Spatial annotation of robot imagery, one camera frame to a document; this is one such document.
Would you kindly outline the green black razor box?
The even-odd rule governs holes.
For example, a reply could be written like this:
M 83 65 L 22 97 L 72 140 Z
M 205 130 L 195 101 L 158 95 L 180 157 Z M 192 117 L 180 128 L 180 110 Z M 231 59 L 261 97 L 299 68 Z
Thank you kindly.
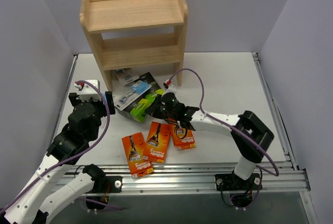
M 131 102 L 125 109 L 120 110 L 117 106 L 115 109 L 120 115 L 130 120 L 144 122 L 147 114 L 145 110 L 151 105 L 151 102 L 143 97 L 137 98 Z
M 146 92 L 144 92 L 142 95 L 139 96 L 139 98 L 138 98 L 139 100 L 141 100 L 143 98 L 143 99 L 148 100 L 150 103 L 153 103 L 158 94 L 162 95 L 164 93 L 164 90 L 157 83 L 157 81 L 151 75 L 150 72 L 140 75 L 139 78 L 137 80 L 135 80 L 135 82 L 137 82 L 139 80 L 146 82 L 147 84 L 149 84 L 151 86 Z

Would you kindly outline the second left white arm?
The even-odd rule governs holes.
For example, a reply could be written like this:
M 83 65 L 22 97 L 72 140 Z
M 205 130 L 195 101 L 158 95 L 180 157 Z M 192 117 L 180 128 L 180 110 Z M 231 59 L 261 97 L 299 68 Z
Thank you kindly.
M 54 138 L 47 150 L 47 156 L 59 161 L 88 150 L 89 142 L 98 138 L 102 117 L 115 114 L 112 92 L 105 93 L 107 106 L 98 94 L 70 93 L 69 100 L 73 112 L 68 116 L 68 123 Z M 70 203 L 87 192 L 98 193 L 108 186 L 105 172 L 94 164 L 85 165 L 82 172 L 59 190 L 49 195 L 41 204 L 33 223 L 50 223 Z

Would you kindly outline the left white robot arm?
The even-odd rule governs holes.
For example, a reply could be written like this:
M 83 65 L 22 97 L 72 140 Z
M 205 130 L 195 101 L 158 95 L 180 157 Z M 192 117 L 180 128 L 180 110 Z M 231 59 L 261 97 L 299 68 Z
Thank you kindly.
M 77 154 L 88 150 L 89 142 L 98 137 L 101 118 L 115 113 L 112 93 L 88 101 L 81 94 L 70 93 L 73 112 L 68 123 L 54 138 L 35 174 L 13 204 L 1 209 L 1 223 L 50 223 L 64 208 L 82 194 L 98 193 L 107 187 L 106 174 L 94 164 L 86 165 L 69 183 L 56 192 L 52 189 L 77 163 Z

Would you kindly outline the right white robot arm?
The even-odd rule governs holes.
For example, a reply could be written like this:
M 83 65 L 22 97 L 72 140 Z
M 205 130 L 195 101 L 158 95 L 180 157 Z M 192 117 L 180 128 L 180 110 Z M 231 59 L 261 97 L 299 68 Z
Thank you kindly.
M 241 154 L 234 174 L 244 181 L 261 163 L 274 139 L 272 131 L 251 111 L 246 110 L 240 115 L 208 113 L 179 102 L 172 92 L 158 95 L 145 113 L 187 131 L 231 136 Z

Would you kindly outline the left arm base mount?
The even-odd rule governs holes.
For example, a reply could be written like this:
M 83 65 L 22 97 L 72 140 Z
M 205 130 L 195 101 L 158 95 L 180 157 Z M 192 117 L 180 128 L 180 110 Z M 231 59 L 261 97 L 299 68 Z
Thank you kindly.
M 88 174 L 93 181 L 93 188 L 88 193 L 108 194 L 120 193 L 122 191 L 122 177 L 108 176 L 101 168 L 94 164 L 83 168 L 83 173 Z

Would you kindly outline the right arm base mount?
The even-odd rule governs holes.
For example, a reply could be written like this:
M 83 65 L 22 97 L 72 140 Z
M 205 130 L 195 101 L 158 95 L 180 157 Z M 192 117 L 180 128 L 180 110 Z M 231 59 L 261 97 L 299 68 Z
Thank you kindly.
M 260 175 L 253 173 L 247 180 L 243 180 L 234 173 L 215 174 L 215 185 L 218 191 L 247 191 L 261 190 Z

